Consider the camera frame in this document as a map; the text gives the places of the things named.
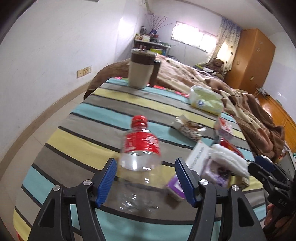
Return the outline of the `right hand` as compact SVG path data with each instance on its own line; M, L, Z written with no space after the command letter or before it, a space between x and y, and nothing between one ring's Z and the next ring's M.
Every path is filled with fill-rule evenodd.
M273 221L273 211L274 211L274 205L269 204L266 208L266 219L264 221L264 226L268 226Z

